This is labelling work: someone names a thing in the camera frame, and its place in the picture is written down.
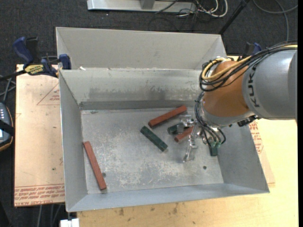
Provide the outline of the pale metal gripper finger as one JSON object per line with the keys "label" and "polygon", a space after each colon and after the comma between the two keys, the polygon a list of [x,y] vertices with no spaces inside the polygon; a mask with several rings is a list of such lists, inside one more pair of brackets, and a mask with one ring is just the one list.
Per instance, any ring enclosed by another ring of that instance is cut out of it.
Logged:
{"label": "pale metal gripper finger", "polygon": [[194,123],[195,120],[190,114],[183,114],[179,117],[179,124],[182,125],[184,128],[191,127]]}
{"label": "pale metal gripper finger", "polygon": [[196,126],[193,127],[188,137],[188,146],[183,157],[183,163],[193,161],[195,159],[196,146]]}

